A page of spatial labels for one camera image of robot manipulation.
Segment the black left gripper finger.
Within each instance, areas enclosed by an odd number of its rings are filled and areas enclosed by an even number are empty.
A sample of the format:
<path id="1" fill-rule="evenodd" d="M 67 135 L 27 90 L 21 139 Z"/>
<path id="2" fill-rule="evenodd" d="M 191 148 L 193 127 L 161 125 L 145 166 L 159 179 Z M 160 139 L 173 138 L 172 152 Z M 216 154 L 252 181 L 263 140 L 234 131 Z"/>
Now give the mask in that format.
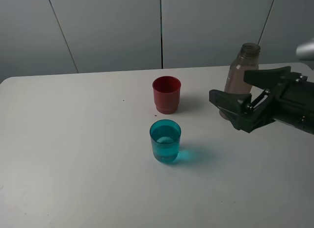
<path id="1" fill-rule="evenodd" d="M 235 129 L 247 133 L 272 123 L 272 97 L 263 91 L 254 101 L 251 98 L 250 93 L 209 91 L 209 101 L 226 115 Z"/>

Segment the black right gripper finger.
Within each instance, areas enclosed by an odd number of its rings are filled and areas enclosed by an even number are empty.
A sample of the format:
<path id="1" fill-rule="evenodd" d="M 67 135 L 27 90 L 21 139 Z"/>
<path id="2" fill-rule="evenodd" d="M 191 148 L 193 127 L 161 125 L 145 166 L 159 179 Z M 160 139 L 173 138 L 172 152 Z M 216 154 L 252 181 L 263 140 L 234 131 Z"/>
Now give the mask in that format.
<path id="1" fill-rule="evenodd" d="M 260 89 L 273 89 L 281 77 L 291 72 L 291 66 L 267 70 L 246 70 L 243 81 Z"/>

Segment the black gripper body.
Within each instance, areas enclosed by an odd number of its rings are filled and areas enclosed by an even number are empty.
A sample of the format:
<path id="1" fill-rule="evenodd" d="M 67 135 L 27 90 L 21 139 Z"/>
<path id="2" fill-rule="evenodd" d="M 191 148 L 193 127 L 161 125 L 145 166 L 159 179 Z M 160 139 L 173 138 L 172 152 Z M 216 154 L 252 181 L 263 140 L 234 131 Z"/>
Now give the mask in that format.
<path id="1" fill-rule="evenodd" d="M 272 123 L 279 121 L 314 133 L 314 84 L 306 76 L 290 72 L 273 89 L 263 91 L 272 97 Z"/>

